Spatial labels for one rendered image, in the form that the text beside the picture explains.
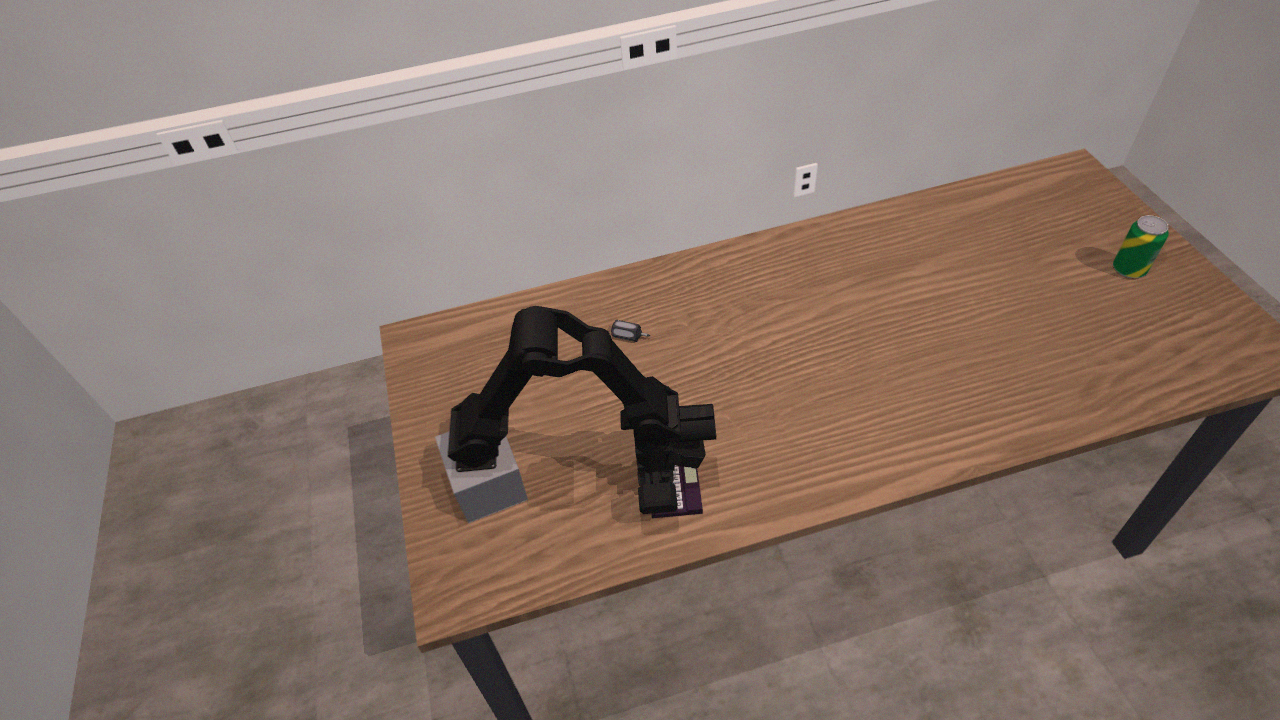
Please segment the green and yellow soda can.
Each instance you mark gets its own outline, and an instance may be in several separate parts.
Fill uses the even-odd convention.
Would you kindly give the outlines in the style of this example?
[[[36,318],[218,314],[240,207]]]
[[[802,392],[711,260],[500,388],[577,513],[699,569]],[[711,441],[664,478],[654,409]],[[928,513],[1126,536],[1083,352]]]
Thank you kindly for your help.
[[[1167,222],[1158,217],[1140,217],[1123,241],[1114,259],[1114,269],[1126,278],[1147,275],[1167,238]]]

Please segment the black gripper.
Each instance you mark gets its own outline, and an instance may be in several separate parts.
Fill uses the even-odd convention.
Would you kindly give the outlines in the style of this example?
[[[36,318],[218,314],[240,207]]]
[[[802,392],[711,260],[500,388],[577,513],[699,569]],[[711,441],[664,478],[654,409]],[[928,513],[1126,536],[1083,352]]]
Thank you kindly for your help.
[[[637,497],[643,514],[675,512],[678,509],[673,471],[666,464],[671,454],[669,441],[663,448],[648,451],[635,442],[637,460]],[[667,483],[666,483],[667,482]],[[646,486],[645,486],[646,484]]]

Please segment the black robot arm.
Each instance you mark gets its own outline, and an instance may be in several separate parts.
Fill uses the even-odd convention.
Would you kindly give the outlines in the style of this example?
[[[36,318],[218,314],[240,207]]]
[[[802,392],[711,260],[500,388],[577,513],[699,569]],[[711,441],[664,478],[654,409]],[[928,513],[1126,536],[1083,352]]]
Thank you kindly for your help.
[[[582,342],[584,356],[558,360],[558,328]],[[579,370],[594,372],[622,401],[621,429],[634,429],[640,448],[655,451],[669,441],[667,471],[675,471],[675,465],[700,466],[707,456],[703,439],[716,439],[712,404],[678,406],[678,392],[653,375],[644,377],[608,331],[564,310],[530,306],[515,315],[509,348],[481,393],[451,407],[448,457],[456,461],[456,471],[497,468],[498,445],[508,434],[509,406],[532,375],[563,377]]]

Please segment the purple keyboard case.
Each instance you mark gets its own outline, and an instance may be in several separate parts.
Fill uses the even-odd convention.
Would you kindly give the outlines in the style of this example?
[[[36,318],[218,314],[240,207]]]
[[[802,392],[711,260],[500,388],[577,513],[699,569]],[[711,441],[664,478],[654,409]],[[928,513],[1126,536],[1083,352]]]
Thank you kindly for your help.
[[[703,514],[701,492],[699,486],[698,468],[681,468],[675,465],[675,480],[677,505],[675,512],[654,512],[652,518],[675,518],[684,515]]]

